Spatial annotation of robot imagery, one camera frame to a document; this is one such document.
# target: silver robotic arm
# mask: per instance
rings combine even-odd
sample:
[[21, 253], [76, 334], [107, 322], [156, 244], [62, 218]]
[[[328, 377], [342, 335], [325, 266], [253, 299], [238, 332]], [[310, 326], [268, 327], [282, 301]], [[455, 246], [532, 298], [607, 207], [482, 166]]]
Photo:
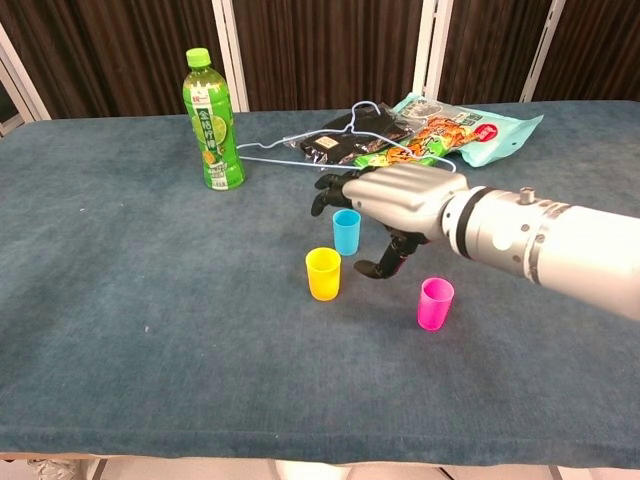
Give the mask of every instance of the silver robotic arm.
[[640, 219], [491, 187], [415, 164], [325, 175], [311, 213], [353, 208], [382, 222], [391, 243], [370, 278], [395, 275], [419, 245], [447, 241], [458, 255], [640, 320]]

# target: wire hanger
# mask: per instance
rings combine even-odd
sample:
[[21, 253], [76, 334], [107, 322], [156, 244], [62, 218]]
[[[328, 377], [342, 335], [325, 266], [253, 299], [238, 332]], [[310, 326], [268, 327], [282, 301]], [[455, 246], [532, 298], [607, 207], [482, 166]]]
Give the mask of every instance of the wire hanger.
[[[358, 108], [361, 105], [371, 105], [373, 106], [373, 108], [375, 108], [376, 113], [378, 115], [381, 115], [380, 112], [380, 108], [378, 107], [378, 105], [376, 105], [374, 102], [371, 102], [369, 100], [361, 100], [359, 102], [356, 102], [353, 104], [353, 106], [351, 107], [351, 121], [349, 123], [347, 123], [345, 125], [344, 128], [340, 129], [340, 130], [335, 130], [335, 129], [331, 129], [331, 128], [325, 128], [325, 129], [320, 129], [320, 130], [314, 130], [312, 132], [306, 132], [306, 133], [301, 133], [298, 135], [293, 135], [290, 137], [284, 137], [281, 140], [277, 140], [273, 143], [270, 143], [269, 145], [263, 145], [260, 142], [252, 142], [252, 143], [244, 143], [242, 145], [238, 145], [236, 148], [239, 150], [241, 148], [247, 148], [247, 147], [258, 147], [258, 148], [263, 148], [265, 150], [269, 150], [277, 145], [281, 145], [283, 143], [286, 142], [290, 142], [292, 140], [296, 140], [299, 138], [306, 138], [309, 137], [311, 135], [318, 135], [321, 133], [352, 133], [354, 135], [366, 135], [366, 136], [370, 136], [370, 137], [374, 137], [377, 138], [379, 140], [382, 140], [383, 142], [386, 142], [390, 145], [393, 145], [394, 147], [400, 148], [403, 151], [405, 151], [408, 156], [410, 156], [411, 158], [415, 159], [415, 160], [422, 160], [424, 158], [434, 158], [436, 160], [438, 160], [439, 162], [444, 162], [447, 165], [449, 165], [451, 167], [451, 171], [455, 172], [456, 171], [456, 165], [455, 163], [453, 163], [451, 160], [448, 160], [446, 158], [442, 158], [442, 157], [438, 157], [436, 155], [431, 155], [431, 154], [427, 154], [427, 155], [422, 155], [422, 156], [416, 156], [410, 149], [408, 149], [407, 147], [405, 147], [404, 145], [401, 145], [397, 142], [394, 142], [393, 140], [390, 140], [386, 137], [383, 137], [382, 135], [379, 135], [377, 133], [373, 133], [373, 132], [364, 132], [364, 131], [359, 131], [355, 129], [355, 123], [356, 123], [356, 108]], [[276, 160], [276, 159], [271, 159], [271, 158], [259, 158], [259, 157], [247, 157], [247, 156], [240, 156], [241, 159], [243, 160], [252, 160], [252, 161], [257, 161], [257, 162], [266, 162], [266, 163], [278, 163], [278, 164], [283, 164], [283, 165], [298, 165], [298, 166], [308, 166], [308, 167], [318, 167], [318, 168], [339, 168], [339, 169], [343, 169], [343, 170], [360, 170], [359, 167], [356, 167], [354, 165], [326, 165], [324, 163], [304, 163], [304, 162], [293, 162], [293, 161], [289, 161], [289, 160]]]

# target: brown curtain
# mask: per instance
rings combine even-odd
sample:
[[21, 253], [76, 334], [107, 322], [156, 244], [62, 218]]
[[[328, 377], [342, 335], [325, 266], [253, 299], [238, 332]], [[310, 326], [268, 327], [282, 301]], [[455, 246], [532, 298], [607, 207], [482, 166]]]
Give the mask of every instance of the brown curtain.
[[517, 102], [551, 0], [456, 0], [438, 90], [455, 105]]
[[0, 0], [0, 22], [53, 118], [182, 113], [194, 46], [223, 73], [211, 0]]
[[534, 100], [640, 101], [640, 4], [567, 0]]
[[251, 110], [394, 104], [410, 90], [422, 0], [234, 0]]

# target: teal snack package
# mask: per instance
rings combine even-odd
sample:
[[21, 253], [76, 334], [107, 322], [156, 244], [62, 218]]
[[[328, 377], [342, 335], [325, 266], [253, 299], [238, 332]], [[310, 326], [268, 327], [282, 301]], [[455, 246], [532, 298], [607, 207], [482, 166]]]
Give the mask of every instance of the teal snack package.
[[439, 153], [426, 153], [441, 157], [458, 150], [464, 161], [472, 167], [482, 167], [518, 151], [543, 118], [540, 115], [530, 120], [518, 120], [496, 113], [447, 105], [416, 93], [407, 95], [394, 107], [394, 111], [408, 120], [425, 122], [422, 132], [426, 129], [432, 141], [437, 140], [441, 147], [437, 148]]

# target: bottle label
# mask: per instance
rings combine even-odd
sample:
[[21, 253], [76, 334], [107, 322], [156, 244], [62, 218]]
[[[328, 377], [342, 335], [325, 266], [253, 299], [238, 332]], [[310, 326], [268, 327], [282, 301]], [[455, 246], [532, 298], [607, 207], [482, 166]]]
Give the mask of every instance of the bottle label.
[[227, 99], [213, 105], [211, 98], [209, 89], [192, 87], [185, 100], [202, 153], [205, 182], [214, 190], [228, 190], [244, 181], [244, 169], [237, 158], [231, 104]]

